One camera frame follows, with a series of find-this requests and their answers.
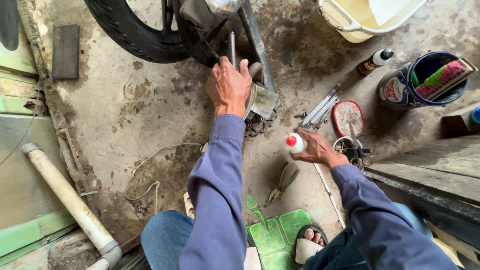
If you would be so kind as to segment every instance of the brown bottle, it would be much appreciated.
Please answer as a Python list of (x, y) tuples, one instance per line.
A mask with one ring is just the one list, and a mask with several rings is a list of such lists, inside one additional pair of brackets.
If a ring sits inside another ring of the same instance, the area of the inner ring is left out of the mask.
[(378, 67), (385, 66), (390, 62), (394, 52), (391, 48), (381, 49), (376, 51), (372, 56), (367, 60), (362, 61), (357, 66), (357, 71), (362, 76), (367, 76), (372, 73), (372, 71)]

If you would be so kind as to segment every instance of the green tile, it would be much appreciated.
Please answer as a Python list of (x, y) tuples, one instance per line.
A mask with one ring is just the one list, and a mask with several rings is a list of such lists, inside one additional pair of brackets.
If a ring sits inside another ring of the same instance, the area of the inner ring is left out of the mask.
[(296, 210), (267, 219), (268, 231), (261, 223), (246, 228), (257, 245), (264, 270), (293, 270), (293, 253), (298, 231), (312, 220), (308, 212)]
[(278, 221), (276, 219), (268, 219), (267, 223), (269, 231), (261, 223), (250, 226), (250, 233), (260, 254), (282, 249), (287, 244), (283, 239)]
[(287, 242), (290, 245), (295, 244), (295, 239), (300, 229), (308, 224), (311, 224), (310, 216), (307, 212), (302, 209), (283, 214), (278, 217), (285, 236), (287, 237)]
[(292, 270), (293, 261), (290, 253), (282, 251), (265, 256), (262, 259), (264, 270)]

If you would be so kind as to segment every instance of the dirty concrete floor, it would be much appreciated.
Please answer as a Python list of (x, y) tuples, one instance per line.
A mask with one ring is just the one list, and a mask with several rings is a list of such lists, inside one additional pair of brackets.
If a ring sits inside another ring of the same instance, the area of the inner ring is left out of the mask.
[[(160, 1), (130, 0), (129, 4), (149, 25), (160, 25)], [(22, 5), (31, 16), (28, 31), (39, 36), (41, 60), (48, 71), (53, 26), (80, 25), (80, 79), (46, 78), (45, 90), (56, 128), (67, 129), (72, 153), (79, 153), (71, 170), (77, 188), (99, 190), (98, 195), (89, 195), (89, 206), (123, 243), (138, 234), (155, 212), (154, 191), (133, 203), (124, 198), (133, 168), (163, 146), (200, 142), (208, 136), (213, 107), (204, 84), (209, 69), (192, 59), (155, 64), (134, 57), (103, 32), (82, 0), (27, 0)], [(283, 160), (278, 142), (299, 122), (293, 115), (313, 109), (334, 85), (342, 85), (342, 99), (360, 104), (366, 122), (360, 141), (376, 160), (438, 138), (442, 115), (480, 100), (478, 74), (464, 95), (445, 108), (396, 112), (383, 108), (376, 95), (385, 74), (428, 50), (447, 50), (480, 66), (479, 1), (430, 0), (396, 31), (359, 44), (349, 43), (327, 25), (316, 11), (316, 1), (253, 0), (252, 5), (282, 102), (275, 124), (265, 134), (245, 138), (242, 148), (244, 195), (252, 195), (267, 217), (301, 208), (328, 238), (341, 230), (312, 164), (299, 163), (298, 179), (276, 202), (267, 204)], [(235, 26), (232, 20), (229, 27)], [(245, 36), (238, 47), (241, 56), (251, 55)], [(386, 47), (396, 52), (390, 64), (361, 79), (355, 65)], [(331, 122), (322, 125), (321, 133), (330, 142), (338, 138)], [(181, 198), (198, 157), (198, 147), (163, 151), (133, 180), (129, 196), (138, 196), (160, 181), (159, 211), (184, 211)], [(328, 170), (323, 171), (341, 205), (337, 187)], [(257, 222), (242, 200), (245, 224)]]

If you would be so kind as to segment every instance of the white squeeze bottle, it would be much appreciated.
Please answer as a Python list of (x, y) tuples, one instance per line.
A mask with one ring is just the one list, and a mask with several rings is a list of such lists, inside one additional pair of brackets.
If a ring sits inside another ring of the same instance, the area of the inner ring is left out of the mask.
[(303, 151), (305, 144), (303, 139), (295, 132), (285, 135), (283, 148), (291, 155), (299, 154)]

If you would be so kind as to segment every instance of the small bottle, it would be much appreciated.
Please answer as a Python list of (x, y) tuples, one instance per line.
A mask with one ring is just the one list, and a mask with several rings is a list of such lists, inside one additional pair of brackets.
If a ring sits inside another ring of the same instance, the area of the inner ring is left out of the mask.
[(393, 50), (391, 48), (378, 50), (367, 60), (358, 64), (357, 71), (360, 75), (367, 76), (368, 74), (372, 73), (374, 69), (388, 64), (392, 56)]
[(299, 154), (303, 151), (305, 144), (303, 139), (295, 132), (291, 132), (285, 135), (285, 142), (283, 143), (283, 148), (290, 153), (290, 155)]

